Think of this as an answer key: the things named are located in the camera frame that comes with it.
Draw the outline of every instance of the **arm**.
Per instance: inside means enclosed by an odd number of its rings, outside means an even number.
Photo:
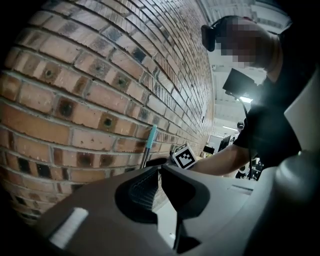
[[[238,170],[248,162],[248,149],[232,144],[211,157],[199,160],[191,170],[221,176]]]

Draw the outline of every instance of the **ceiling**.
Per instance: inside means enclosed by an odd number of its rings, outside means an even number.
[[[260,26],[273,34],[279,34],[289,23],[290,18],[279,9],[273,0],[199,0],[209,25],[227,15],[238,15],[254,19]],[[223,86],[231,71],[237,69],[261,84],[266,73],[257,68],[242,68],[240,63],[232,62],[232,56],[221,56],[218,49],[208,52],[211,65],[212,85],[214,91],[214,119],[212,135],[226,137],[238,133],[224,127],[237,128],[237,122],[245,119],[241,103],[225,94]]]

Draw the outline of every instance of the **teal handle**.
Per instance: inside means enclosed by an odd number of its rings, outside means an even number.
[[[148,137],[148,141],[146,142],[146,147],[148,149],[151,149],[152,148],[152,143],[154,142],[154,139],[155,139],[155,136],[156,136],[156,132],[157,132],[157,126],[154,124],[151,131],[150,131],[150,134],[149,134],[149,137]]]

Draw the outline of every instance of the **man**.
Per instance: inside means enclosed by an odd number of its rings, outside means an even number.
[[[297,38],[300,33],[294,24],[277,36],[238,16],[224,18],[216,29],[221,54],[232,55],[234,62],[245,66],[264,69],[266,79],[258,87],[259,98],[251,102],[248,125],[237,140],[198,161],[191,170],[218,176],[238,170],[249,162],[248,142],[251,157],[258,153],[264,168],[278,166],[301,150],[284,112],[315,70],[315,61],[305,52],[308,41]]]

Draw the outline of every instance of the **overhead light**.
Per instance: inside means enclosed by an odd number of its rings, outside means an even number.
[[[237,129],[233,129],[231,127],[228,127],[228,126],[222,126],[223,128],[226,128],[226,129],[229,129],[229,130],[233,130],[233,131],[238,131]]]
[[[246,97],[240,97],[240,99],[241,99],[243,102],[245,102],[245,103],[251,103],[251,102],[253,101],[253,99],[251,99],[251,98],[246,98]]]

